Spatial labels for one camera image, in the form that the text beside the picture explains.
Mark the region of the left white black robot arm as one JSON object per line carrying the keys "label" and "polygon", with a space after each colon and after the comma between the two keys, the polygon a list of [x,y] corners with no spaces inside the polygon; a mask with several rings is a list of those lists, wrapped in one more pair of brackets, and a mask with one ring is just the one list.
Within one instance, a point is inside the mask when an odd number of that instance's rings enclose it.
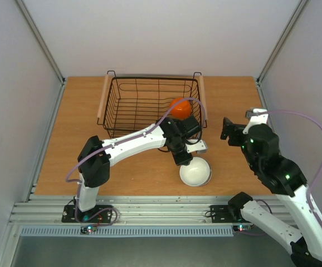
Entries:
{"label": "left white black robot arm", "polygon": [[115,139],[89,138],[77,158],[80,188],[75,215],[81,221],[94,217],[99,187],[109,180],[112,166],[128,157],[162,147],[172,153],[177,166],[189,165],[193,152],[207,150],[202,140],[202,127],[193,116],[184,120],[165,117],[145,129]]}

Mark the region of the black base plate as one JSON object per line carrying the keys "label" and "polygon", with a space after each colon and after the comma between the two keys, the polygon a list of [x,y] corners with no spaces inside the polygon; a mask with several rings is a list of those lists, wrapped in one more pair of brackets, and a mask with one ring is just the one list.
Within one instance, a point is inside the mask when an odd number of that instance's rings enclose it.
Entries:
{"label": "black base plate", "polygon": [[[111,205],[96,205],[94,208],[88,211],[78,211],[77,217],[81,223],[96,224],[102,223],[107,224],[111,222],[112,216]],[[77,223],[75,220],[75,206],[66,205],[62,212],[62,223]]]}
{"label": "black base plate", "polygon": [[210,206],[212,223],[240,223],[242,217],[230,212],[228,205]]}

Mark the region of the white bowl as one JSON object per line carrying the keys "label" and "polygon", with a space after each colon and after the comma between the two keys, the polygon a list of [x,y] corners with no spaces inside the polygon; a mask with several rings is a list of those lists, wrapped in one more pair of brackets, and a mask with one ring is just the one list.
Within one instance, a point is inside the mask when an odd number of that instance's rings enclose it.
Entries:
{"label": "white bowl", "polygon": [[205,159],[194,157],[188,166],[180,167],[180,179],[188,186],[200,187],[200,184],[207,178],[208,165]]}

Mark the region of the circuit board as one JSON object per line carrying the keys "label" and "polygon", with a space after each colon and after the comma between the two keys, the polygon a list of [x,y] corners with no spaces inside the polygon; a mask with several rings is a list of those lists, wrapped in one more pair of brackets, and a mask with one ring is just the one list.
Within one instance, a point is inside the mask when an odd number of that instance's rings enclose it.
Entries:
{"label": "circuit board", "polygon": [[91,234],[96,231],[97,231],[97,226],[95,226],[95,225],[82,226],[80,228],[80,234],[83,234],[83,235]]}
{"label": "circuit board", "polygon": [[235,232],[250,231],[251,229],[252,229],[252,225],[239,224],[239,225],[234,225],[233,226],[233,230]]}

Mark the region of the left circuit board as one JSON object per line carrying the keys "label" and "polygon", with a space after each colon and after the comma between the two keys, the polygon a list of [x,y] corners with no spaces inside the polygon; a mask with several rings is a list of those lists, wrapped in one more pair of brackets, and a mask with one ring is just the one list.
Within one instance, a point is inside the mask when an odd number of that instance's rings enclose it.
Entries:
{"label": "left circuit board", "polygon": [[95,225],[82,226],[80,228],[80,234],[83,234],[83,235],[91,234],[96,231],[97,231],[97,226],[95,226]]}

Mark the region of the pale green bowl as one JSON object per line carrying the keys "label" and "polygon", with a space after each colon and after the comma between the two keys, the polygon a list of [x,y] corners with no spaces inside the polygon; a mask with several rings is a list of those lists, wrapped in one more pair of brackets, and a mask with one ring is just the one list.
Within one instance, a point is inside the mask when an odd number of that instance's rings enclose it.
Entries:
{"label": "pale green bowl", "polygon": [[211,166],[208,165],[207,178],[204,180],[204,182],[202,184],[200,184],[200,186],[204,186],[204,185],[208,184],[211,180],[211,177],[212,177],[212,169],[211,169]]}

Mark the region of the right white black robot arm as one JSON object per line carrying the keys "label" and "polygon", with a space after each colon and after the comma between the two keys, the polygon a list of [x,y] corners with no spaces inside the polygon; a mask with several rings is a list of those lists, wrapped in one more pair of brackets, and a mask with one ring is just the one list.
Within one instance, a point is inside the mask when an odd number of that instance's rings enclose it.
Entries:
{"label": "right white black robot arm", "polygon": [[295,266],[322,266],[322,215],[315,210],[299,166],[281,155],[278,135],[266,120],[251,119],[240,125],[225,117],[220,138],[240,147],[251,171],[285,205],[296,227],[275,217],[244,192],[228,201],[229,216],[258,226],[286,249]]}

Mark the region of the black wire dish rack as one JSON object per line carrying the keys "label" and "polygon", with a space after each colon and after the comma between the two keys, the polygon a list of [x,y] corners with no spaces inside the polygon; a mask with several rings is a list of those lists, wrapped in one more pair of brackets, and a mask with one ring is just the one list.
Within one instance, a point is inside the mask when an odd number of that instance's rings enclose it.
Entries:
{"label": "black wire dish rack", "polygon": [[177,98],[188,98],[191,114],[207,126],[208,114],[204,77],[118,76],[108,71],[104,77],[96,123],[109,137],[139,131],[160,119]]}

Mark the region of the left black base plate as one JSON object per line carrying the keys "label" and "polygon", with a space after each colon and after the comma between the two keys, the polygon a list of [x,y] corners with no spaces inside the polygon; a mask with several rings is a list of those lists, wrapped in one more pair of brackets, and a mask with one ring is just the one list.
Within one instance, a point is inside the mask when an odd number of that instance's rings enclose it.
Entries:
{"label": "left black base plate", "polygon": [[[94,208],[88,211],[78,211],[77,217],[81,223],[96,224],[102,223],[107,224],[111,222],[112,216],[111,205],[96,205]],[[66,205],[62,212],[62,223],[77,223],[75,220],[75,206]]]}

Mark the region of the orange bowl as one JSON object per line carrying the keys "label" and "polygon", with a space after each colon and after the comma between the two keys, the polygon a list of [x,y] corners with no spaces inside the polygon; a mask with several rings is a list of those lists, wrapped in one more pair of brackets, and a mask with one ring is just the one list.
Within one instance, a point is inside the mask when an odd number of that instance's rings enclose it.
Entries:
{"label": "orange bowl", "polygon": [[177,104],[170,112],[170,114],[180,120],[188,118],[192,113],[192,106],[188,100]]}

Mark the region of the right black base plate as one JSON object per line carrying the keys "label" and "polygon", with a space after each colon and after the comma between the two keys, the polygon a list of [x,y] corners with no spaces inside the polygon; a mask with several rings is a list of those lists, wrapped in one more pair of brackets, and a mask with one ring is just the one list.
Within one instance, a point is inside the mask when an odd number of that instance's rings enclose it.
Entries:
{"label": "right black base plate", "polygon": [[230,212],[228,205],[210,206],[212,223],[240,223],[242,217]]}

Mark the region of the right circuit board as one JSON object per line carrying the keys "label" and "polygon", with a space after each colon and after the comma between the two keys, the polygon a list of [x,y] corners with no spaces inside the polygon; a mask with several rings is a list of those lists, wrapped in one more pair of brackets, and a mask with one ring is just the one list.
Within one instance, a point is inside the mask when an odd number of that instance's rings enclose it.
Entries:
{"label": "right circuit board", "polygon": [[250,231],[251,229],[252,229],[252,225],[239,224],[239,225],[234,225],[233,226],[233,230],[235,232]]}

